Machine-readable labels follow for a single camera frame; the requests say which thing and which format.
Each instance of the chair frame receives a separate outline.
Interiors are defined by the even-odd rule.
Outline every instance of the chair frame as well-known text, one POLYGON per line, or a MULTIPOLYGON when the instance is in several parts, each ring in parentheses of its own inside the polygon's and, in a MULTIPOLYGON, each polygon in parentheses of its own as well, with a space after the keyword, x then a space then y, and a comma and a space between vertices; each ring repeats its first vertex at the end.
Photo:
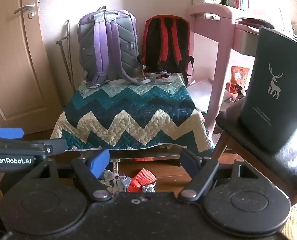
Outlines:
POLYGON ((212 157, 219 159, 224 153, 226 147, 231 148, 245 161, 251 164, 255 169, 262 173, 267 179, 274 183, 280 190, 282 190, 289 198, 292 205, 297 203, 297 190, 286 184, 273 172, 271 172, 265 165, 263 165, 259 159, 252 155, 249 151, 244 149, 234 138, 232 138, 228 133, 222 132, 216 147, 212 153, 212 157))

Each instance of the black leather seat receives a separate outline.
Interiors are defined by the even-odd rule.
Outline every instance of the black leather seat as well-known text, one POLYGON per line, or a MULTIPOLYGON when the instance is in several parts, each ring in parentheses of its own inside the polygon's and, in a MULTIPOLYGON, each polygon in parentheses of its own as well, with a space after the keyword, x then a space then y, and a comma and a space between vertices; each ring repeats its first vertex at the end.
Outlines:
POLYGON ((297 131, 278 153, 266 151, 260 147, 239 119, 243 101, 241 99, 220 112, 216 118, 217 125, 260 160, 271 172, 297 191, 297 131))

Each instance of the blue gripper pad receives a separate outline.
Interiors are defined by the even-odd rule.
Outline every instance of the blue gripper pad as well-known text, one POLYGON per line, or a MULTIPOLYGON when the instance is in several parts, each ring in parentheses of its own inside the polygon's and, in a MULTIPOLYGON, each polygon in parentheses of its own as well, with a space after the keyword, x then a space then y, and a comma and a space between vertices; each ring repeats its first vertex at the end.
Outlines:
POLYGON ((181 165, 191 178, 194 178, 201 169, 202 158, 196 156, 187 149, 182 149, 180 153, 181 165))
POLYGON ((88 160, 91 173, 98 179, 110 161, 110 152, 103 149, 98 155, 88 160))
POLYGON ((0 127, 0 138, 21 139, 24 131, 21 128, 2 128, 0 127))

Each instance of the wooden door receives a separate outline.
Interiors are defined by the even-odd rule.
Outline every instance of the wooden door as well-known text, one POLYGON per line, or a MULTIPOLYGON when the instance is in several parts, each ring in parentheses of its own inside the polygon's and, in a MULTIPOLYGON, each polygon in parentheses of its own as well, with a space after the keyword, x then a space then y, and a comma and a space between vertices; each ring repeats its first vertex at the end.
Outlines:
POLYGON ((53 129, 61 111, 37 0, 0 0, 0 126, 21 127, 25 134, 53 129), (28 4, 35 6, 14 14, 28 4))

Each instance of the chevron quilt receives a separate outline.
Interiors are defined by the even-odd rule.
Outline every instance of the chevron quilt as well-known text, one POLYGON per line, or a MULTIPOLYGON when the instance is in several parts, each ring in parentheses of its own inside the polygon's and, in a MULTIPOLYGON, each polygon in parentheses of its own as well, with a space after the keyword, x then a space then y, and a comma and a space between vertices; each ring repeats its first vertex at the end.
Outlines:
POLYGON ((141 86, 116 80, 88 89, 82 83, 59 117, 52 138, 64 138, 68 150, 174 144, 207 156, 214 146, 202 119, 178 74, 141 86))

